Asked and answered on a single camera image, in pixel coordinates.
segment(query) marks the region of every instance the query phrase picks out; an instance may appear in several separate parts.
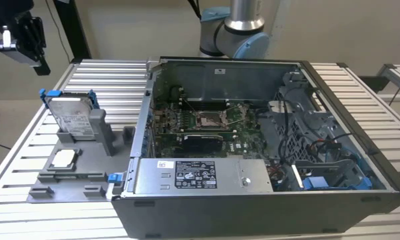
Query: blue latch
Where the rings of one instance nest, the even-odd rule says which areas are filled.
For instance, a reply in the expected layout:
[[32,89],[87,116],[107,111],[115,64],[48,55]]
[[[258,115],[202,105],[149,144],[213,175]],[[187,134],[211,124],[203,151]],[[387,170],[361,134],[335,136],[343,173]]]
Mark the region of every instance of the blue latch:
[[60,97],[63,95],[63,91],[62,90],[51,90],[47,93],[47,97]]
[[357,186],[354,186],[354,188],[357,190],[371,190],[373,189],[373,182],[371,182],[370,178],[365,177],[362,179],[362,182]]
[[47,92],[47,90],[44,88],[42,88],[40,91],[39,91],[39,94],[40,94],[40,99],[44,103],[46,109],[50,109],[50,106],[48,106],[48,103],[47,103],[47,100],[46,100],[46,97],[47,97],[46,92]]
[[98,99],[96,93],[94,92],[92,89],[91,89],[91,91],[88,91],[87,95],[88,95],[88,98],[92,100],[94,108],[100,109],[99,99]]
[[110,184],[120,184],[123,182],[123,173],[112,173],[108,176]]
[[306,177],[306,179],[302,181],[302,184],[305,185],[306,190],[330,187],[323,176]]

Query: metal rail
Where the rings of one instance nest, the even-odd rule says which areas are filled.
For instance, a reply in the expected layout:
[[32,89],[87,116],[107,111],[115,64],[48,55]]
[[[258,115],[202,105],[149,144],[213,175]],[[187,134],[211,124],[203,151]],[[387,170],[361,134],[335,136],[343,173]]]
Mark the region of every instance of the metal rail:
[[[334,63],[313,66],[400,172],[400,117],[349,68]],[[114,129],[120,129],[137,124],[146,73],[143,61],[84,60],[70,66],[62,89],[72,92],[94,89],[107,109],[107,122]],[[0,169],[4,173],[0,177],[0,239],[130,239],[110,202],[24,203],[59,140],[58,130],[50,111],[43,109],[7,156],[8,164]],[[390,214],[369,216],[345,233],[237,239],[341,238],[400,240],[400,207]]]

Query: white wall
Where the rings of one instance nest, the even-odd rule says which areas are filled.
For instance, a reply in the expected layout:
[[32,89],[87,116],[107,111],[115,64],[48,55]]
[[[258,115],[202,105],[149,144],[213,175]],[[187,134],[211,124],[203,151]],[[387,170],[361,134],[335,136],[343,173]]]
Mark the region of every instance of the white wall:
[[[230,6],[230,0],[201,0],[201,8]],[[78,1],[88,44],[103,59],[198,56],[201,22],[187,0]],[[271,29],[278,0],[263,1]]]
[[400,0],[291,0],[271,57],[345,62],[358,75],[400,64]]
[[[263,0],[267,32],[278,2]],[[95,58],[198,55],[201,24],[186,0],[78,0],[76,4]],[[202,8],[229,4],[230,0],[201,0]],[[32,14],[44,22],[52,74],[38,76],[0,53],[4,100],[36,99],[39,89],[55,85],[68,66],[44,0],[35,0]],[[71,54],[66,34],[64,43]],[[400,0],[291,0],[271,57],[346,62],[361,75],[374,75],[383,63],[400,64]]]

